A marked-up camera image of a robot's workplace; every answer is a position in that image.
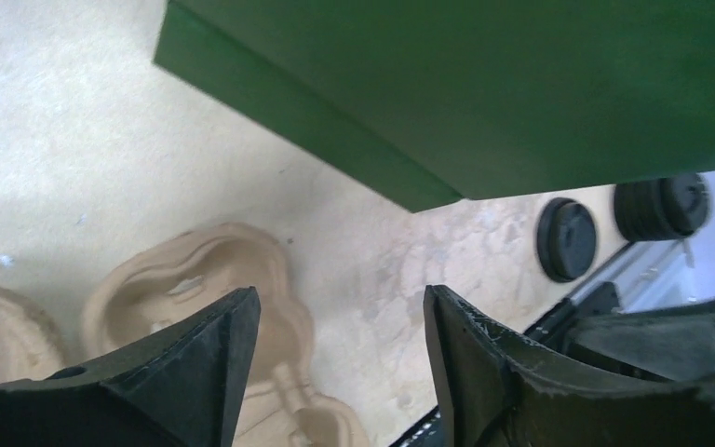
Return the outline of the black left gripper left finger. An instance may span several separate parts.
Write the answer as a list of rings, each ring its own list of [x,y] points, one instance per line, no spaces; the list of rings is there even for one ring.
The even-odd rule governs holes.
[[[93,446],[229,446],[258,339],[261,304],[238,288],[179,323],[47,378],[81,397]]]

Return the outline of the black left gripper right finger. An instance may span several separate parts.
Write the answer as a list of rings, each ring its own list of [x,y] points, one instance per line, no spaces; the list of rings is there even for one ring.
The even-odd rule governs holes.
[[[575,446],[580,430],[566,413],[522,410],[519,342],[540,367],[564,357],[478,311],[444,285],[424,297],[425,339],[447,446]]]

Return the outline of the brown pulp cup carrier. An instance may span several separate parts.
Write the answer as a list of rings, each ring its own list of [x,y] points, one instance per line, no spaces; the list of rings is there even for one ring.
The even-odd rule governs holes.
[[[235,445],[368,445],[354,410],[312,384],[314,322],[293,293],[284,249],[255,227],[188,232],[118,266],[85,304],[83,346],[99,357],[247,287],[258,292],[261,319]]]

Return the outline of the green paper bag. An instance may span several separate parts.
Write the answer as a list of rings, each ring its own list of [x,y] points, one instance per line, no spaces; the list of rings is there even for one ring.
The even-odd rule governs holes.
[[[170,1],[155,62],[412,211],[715,170],[715,1]]]

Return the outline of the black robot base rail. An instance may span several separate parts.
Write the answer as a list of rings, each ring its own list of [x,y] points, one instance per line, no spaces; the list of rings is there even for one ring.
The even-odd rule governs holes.
[[[575,446],[715,446],[715,299],[620,313],[614,284],[565,297],[519,332],[563,355],[534,367],[519,342],[520,408],[566,413]],[[401,446],[447,446],[439,407]]]

